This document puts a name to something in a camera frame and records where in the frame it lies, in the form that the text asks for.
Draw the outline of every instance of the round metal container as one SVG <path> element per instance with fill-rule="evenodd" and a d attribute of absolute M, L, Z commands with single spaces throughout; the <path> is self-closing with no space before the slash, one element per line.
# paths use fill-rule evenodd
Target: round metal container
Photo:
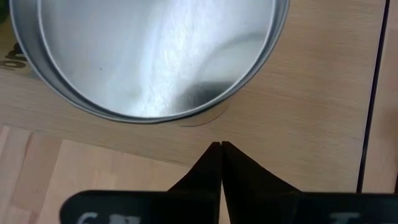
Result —
<path fill-rule="evenodd" d="M 11 0 L 54 91 L 103 118 L 159 123 L 221 103 L 260 69 L 289 0 Z"/>

